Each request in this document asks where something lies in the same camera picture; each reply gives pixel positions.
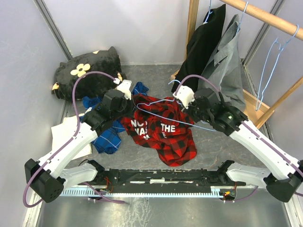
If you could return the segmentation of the light blue wire hanger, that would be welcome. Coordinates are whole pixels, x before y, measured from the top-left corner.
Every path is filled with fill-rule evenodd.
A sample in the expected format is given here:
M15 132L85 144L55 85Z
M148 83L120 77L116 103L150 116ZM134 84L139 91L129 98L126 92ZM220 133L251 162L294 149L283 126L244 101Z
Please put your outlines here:
M139 102L135 104L138 110L145 114L150 114L155 117L160 117L166 123L175 124L175 126L196 127L207 131L216 132L215 129L205 128L194 124L193 120L188 115L182 113L179 109L178 102L173 97L165 99L156 99L151 97L152 101L149 103Z

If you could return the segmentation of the red black plaid shirt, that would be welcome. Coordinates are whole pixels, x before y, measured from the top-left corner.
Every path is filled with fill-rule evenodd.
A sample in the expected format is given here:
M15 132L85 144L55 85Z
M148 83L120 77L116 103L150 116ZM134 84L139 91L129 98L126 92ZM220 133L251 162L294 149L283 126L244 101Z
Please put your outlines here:
M133 100L135 104L152 101L151 96L143 94L134 95ZM183 124L175 126L138 109L133 118L123 117L121 123L137 145L155 149L168 166L181 166L197 155L192 131Z

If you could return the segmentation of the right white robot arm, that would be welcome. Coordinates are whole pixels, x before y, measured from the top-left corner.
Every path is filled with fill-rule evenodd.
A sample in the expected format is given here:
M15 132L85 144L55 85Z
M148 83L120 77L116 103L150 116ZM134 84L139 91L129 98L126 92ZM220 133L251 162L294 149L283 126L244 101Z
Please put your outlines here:
M195 121L204 121L243 145L264 165L244 166L236 162L217 173L223 185L244 182L266 190L281 202L289 202L303 182L303 164L267 138L237 107L225 102L221 92L202 89L197 92L181 86L175 95L186 113Z

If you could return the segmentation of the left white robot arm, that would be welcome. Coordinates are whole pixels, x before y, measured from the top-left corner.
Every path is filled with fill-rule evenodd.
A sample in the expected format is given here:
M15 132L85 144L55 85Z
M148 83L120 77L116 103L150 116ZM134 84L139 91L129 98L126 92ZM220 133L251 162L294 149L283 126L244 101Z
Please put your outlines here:
M38 161L29 159L25 163L27 185L23 193L23 203L27 203L27 191L31 188L41 200L54 201L65 188L79 183L101 184L105 179L104 168L95 161L83 168L65 170L67 164L88 144L111 128L113 121L130 116L133 102L129 89L111 89L101 103L87 112L82 120L77 120L74 134L56 151L50 151Z

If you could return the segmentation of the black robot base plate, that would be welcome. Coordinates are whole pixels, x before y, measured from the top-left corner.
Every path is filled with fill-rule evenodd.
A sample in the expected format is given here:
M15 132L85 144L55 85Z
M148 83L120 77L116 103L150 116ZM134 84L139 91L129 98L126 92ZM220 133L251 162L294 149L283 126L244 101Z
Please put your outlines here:
M225 169L108 169L89 182L109 187L113 193L192 193L210 192L212 186L234 187Z

